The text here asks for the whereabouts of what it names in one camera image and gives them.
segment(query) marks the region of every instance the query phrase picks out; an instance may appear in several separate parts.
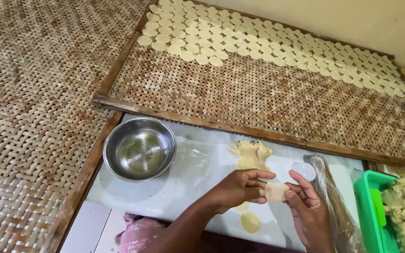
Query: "person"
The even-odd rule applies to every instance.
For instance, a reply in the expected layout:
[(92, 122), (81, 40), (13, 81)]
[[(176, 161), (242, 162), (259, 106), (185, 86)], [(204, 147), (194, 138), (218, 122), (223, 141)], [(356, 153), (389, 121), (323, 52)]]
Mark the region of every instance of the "person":
[[(286, 200), (293, 216), (296, 232), (308, 253), (335, 253), (333, 235), (329, 222), (329, 211), (314, 187), (303, 176), (290, 170), (290, 177), (299, 185), (285, 183), (290, 190), (285, 192)], [(245, 201), (265, 204), (265, 185), (261, 179), (273, 179), (276, 174), (258, 169), (235, 170), (204, 196), (191, 204), (167, 228), (152, 218), (143, 221), (149, 225), (139, 225), (140, 229), (155, 227), (156, 235), (138, 239), (134, 244), (120, 242), (124, 249), (120, 252), (144, 253), (180, 253), (200, 252), (200, 237), (207, 223), (217, 214), (223, 214), (230, 208), (239, 206)], [(125, 217), (127, 224), (134, 224), (132, 216)], [(135, 236), (142, 234), (136, 231)]]

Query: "stainless steel bowl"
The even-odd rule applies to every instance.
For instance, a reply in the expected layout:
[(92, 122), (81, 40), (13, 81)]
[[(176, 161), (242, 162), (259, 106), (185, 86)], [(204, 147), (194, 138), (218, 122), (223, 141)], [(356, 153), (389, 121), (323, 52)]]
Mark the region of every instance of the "stainless steel bowl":
[(154, 118), (133, 118), (118, 125), (104, 143), (104, 163), (128, 182), (151, 180), (172, 164), (176, 155), (173, 131)]

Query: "green plastic container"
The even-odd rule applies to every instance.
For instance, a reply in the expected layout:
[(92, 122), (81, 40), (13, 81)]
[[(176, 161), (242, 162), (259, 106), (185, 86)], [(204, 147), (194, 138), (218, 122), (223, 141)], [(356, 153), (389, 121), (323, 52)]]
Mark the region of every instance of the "green plastic container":
[(370, 194), (370, 189), (380, 192), (388, 189), (395, 180), (393, 176), (366, 171), (354, 184), (360, 228), (369, 253), (401, 253), (390, 218), (386, 216), (386, 226), (379, 226)]

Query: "bowl rim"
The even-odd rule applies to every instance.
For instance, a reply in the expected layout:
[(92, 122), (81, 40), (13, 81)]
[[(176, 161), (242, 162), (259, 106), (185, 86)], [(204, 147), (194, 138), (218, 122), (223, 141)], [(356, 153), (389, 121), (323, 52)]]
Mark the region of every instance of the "bowl rim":
[[(122, 177), (122, 176), (118, 175), (118, 174), (111, 168), (111, 166), (109, 165), (109, 163), (107, 162), (107, 155), (106, 155), (106, 150), (107, 150), (107, 145), (108, 145), (108, 143), (109, 143), (109, 139), (111, 139), (112, 135), (116, 132), (116, 130), (118, 130), (119, 128), (121, 128), (123, 125), (125, 125), (125, 124), (127, 124), (127, 123), (129, 123), (129, 122), (132, 122), (132, 121), (136, 121), (136, 120), (149, 120), (149, 121), (154, 121), (154, 122), (156, 122), (156, 123), (161, 124), (163, 127), (165, 127), (165, 128), (171, 133), (171, 136), (172, 136), (173, 141), (174, 141), (174, 143), (175, 143), (174, 150), (173, 150), (173, 155), (172, 155), (172, 158), (171, 158), (170, 162), (167, 163), (167, 164), (164, 164), (164, 167), (163, 167), (161, 170), (159, 170), (157, 174), (151, 175), (151, 176), (146, 177), (146, 178), (144, 178), (144, 179), (129, 179), (129, 178), (125, 178), (125, 177)], [(171, 130), (171, 128), (170, 128), (169, 126), (165, 125), (164, 123), (162, 123), (161, 120), (156, 119), (156, 118), (151, 118), (151, 117), (136, 117), (136, 118), (128, 119), (128, 120), (126, 120), (126, 121), (121, 122), (120, 124), (118, 124), (118, 126), (116, 126), (116, 127), (110, 132), (110, 134), (107, 136), (106, 140), (104, 141), (104, 146), (103, 146), (103, 160), (104, 160), (104, 164), (105, 164), (106, 167), (109, 169), (110, 173), (112, 173), (112, 175), (114, 175), (114, 176), (116, 176), (117, 178), (119, 178), (119, 179), (121, 179), (121, 180), (123, 180), (123, 181), (126, 181), (126, 182), (140, 183), (140, 182), (150, 181), (150, 180), (152, 180), (152, 179), (154, 179), (154, 178), (156, 178), (156, 177), (162, 175), (162, 173), (164, 173), (164, 172), (171, 166), (171, 164), (173, 163), (174, 158), (175, 158), (175, 156), (176, 156), (176, 152), (177, 152), (176, 136), (175, 136), (173, 130)]]

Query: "right hand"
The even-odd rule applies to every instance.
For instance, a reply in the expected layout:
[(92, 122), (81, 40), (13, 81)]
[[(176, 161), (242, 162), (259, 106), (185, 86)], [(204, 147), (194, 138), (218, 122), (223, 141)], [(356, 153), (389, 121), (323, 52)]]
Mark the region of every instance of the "right hand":
[(299, 185), (285, 183), (290, 190), (285, 192), (284, 203), (292, 211), (296, 232), (307, 253), (335, 253), (328, 206), (303, 176), (293, 170), (289, 175)]

